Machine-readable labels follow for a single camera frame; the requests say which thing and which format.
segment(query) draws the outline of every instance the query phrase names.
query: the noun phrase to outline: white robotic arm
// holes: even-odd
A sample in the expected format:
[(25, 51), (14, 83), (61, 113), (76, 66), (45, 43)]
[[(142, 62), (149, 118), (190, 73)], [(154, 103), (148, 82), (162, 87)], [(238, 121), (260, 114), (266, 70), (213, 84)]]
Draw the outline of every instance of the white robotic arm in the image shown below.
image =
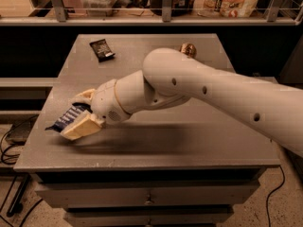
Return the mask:
[(142, 70), (102, 84), (88, 101), (101, 122), (116, 124), (191, 97), (303, 156), (302, 90), (214, 69), (174, 49), (153, 50)]

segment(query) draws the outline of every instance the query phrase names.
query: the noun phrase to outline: table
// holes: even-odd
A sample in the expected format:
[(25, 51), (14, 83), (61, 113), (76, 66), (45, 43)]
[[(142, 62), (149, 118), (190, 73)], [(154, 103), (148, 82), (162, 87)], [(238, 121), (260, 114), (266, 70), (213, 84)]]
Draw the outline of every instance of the table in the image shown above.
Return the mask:
[[(98, 62), (89, 43), (100, 39), (114, 59)], [(76, 94), (140, 70), (155, 48), (183, 43), (196, 46), (197, 61), (233, 70), (216, 34), (78, 36), (14, 167), (73, 226), (214, 224), (252, 195), (267, 167), (279, 166), (270, 139), (194, 98), (73, 142), (45, 131)]]

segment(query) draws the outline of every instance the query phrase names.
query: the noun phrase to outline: drawer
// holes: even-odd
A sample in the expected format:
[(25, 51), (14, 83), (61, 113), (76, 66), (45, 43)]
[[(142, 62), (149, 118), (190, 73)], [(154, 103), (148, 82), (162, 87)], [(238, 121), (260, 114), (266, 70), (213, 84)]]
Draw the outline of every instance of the drawer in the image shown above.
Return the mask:
[(38, 184), (36, 193), (54, 208), (168, 206), (243, 203), (251, 183), (65, 183)]
[(179, 226), (198, 227), (226, 221), (233, 211), (227, 206), (171, 208), (109, 208), (67, 212), (64, 219), (74, 227), (86, 226)]

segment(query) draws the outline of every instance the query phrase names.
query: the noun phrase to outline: gray tabletop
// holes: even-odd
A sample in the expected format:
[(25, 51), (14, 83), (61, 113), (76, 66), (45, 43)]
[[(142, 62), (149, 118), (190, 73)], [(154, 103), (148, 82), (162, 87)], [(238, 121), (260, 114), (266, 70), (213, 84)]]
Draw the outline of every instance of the gray tabletop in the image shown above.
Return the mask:
[[(115, 58), (98, 62), (89, 43), (106, 39)], [(14, 169), (25, 172), (116, 169), (203, 169), (277, 166), (270, 140), (203, 101), (144, 111), (117, 126), (68, 141), (45, 131), (70, 108), (70, 99), (142, 67), (155, 48), (197, 47), (196, 60), (232, 70), (215, 34), (79, 35)]]

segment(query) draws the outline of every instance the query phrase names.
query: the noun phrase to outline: small black snack packet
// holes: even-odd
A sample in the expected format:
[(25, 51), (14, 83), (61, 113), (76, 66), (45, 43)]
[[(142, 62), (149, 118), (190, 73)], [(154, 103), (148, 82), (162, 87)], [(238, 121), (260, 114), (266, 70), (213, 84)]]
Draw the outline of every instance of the small black snack packet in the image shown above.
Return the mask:
[(98, 57), (99, 62), (112, 59), (115, 55), (115, 53), (113, 53), (111, 48), (106, 43), (105, 39), (102, 39), (102, 40), (99, 40), (96, 42), (91, 42), (89, 44), (93, 48), (96, 56)]
[(50, 127), (45, 128), (46, 131), (53, 130), (57, 132), (63, 131), (68, 125), (73, 123), (75, 119), (81, 115), (84, 111), (92, 112), (88, 104), (74, 103), (72, 107), (65, 112), (63, 116), (57, 119), (57, 121)]

